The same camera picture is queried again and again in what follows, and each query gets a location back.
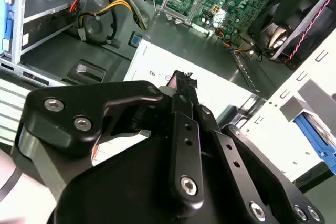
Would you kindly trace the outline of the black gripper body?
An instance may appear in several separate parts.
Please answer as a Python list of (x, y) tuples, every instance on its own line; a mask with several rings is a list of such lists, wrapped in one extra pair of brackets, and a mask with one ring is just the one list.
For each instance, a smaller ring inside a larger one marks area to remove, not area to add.
[(63, 191), (54, 223), (230, 223), (228, 194), (217, 187), (213, 156), (201, 149), (204, 202), (178, 207), (168, 185), (171, 145), (165, 138), (144, 140), (76, 177)]

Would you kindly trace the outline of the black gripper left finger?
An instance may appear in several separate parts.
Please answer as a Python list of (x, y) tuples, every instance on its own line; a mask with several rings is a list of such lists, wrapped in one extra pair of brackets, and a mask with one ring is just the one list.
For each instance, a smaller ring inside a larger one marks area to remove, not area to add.
[(170, 194), (178, 207), (196, 210), (204, 202), (196, 86), (190, 73), (175, 71), (160, 88), (127, 81), (38, 89), (26, 98), (16, 146), (59, 199), (91, 168), (97, 145), (140, 133), (165, 138)]

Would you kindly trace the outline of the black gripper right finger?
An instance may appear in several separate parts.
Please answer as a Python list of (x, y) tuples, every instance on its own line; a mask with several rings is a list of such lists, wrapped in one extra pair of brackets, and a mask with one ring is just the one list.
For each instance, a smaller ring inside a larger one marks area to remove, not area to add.
[(201, 132), (201, 149), (213, 156), (213, 178), (228, 194), (230, 223), (324, 223), (313, 203), (234, 125), (220, 129), (198, 102), (197, 81), (187, 79)]

